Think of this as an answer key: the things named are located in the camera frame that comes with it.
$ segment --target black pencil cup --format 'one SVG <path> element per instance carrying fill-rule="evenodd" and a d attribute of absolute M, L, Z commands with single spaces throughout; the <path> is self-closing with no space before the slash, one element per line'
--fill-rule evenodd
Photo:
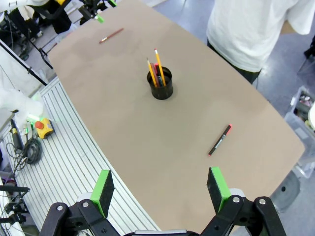
<path fill-rule="evenodd" d="M 166 86 L 155 87 L 150 72 L 147 75 L 147 80 L 150 84 L 152 95 L 158 100 L 166 100 L 173 94 L 172 73 L 164 66 L 162 66 L 162 69 Z"/>

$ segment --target white cloth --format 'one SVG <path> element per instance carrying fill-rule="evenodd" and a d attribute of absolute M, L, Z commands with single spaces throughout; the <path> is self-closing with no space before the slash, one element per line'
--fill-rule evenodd
<path fill-rule="evenodd" d="M 215 0 L 207 37 L 232 65 L 261 70 L 285 20 L 299 34 L 308 34 L 315 0 Z"/>
<path fill-rule="evenodd" d="M 25 21 L 32 19 L 35 12 L 30 6 L 18 6 L 18 10 Z"/>

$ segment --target cardboard tabletop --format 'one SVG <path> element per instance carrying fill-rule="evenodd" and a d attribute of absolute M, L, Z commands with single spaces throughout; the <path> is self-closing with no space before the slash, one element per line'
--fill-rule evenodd
<path fill-rule="evenodd" d="M 103 24 L 88 21 L 49 58 L 101 150 L 157 225 L 198 233 L 206 227 L 215 215 L 210 166 L 249 200 L 270 196 L 304 151 L 276 110 L 212 50 L 141 2 L 122 1 L 101 15 Z M 174 93 L 163 101 L 146 79 L 154 48 L 173 75 Z"/>

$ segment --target black cable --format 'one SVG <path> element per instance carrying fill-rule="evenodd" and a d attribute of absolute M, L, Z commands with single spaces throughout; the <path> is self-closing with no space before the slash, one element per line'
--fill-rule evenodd
<path fill-rule="evenodd" d="M 22 156 L 26 157 L 27 164 L 35 164 L 40 160 L 42 147 L 37 137 L 31 137 L 24 145 Z"/>

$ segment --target marker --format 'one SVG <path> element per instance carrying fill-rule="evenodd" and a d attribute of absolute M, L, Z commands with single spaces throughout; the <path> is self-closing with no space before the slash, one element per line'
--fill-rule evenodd
<path fill-rule="evenodd" d="M 214 145 L 214 147 L 211 149 L 211 151 L 209 152 L 209 156 L 212 155 L 212 153 L 215 152 L 215 150 L 218 148 L 218 146 L 220 145 L 220 143 L 223 141 L 223 139 L 226 137 L 226 135 L 231 131 L 232 128 L 232 124 L 229 124 L 228 127 L 225 129 L 225 131 L 223 132 L 223 134 L 221 135 L 221 137 L 219 138 L 219 140 L 216 142 L 216 144 Z"/>

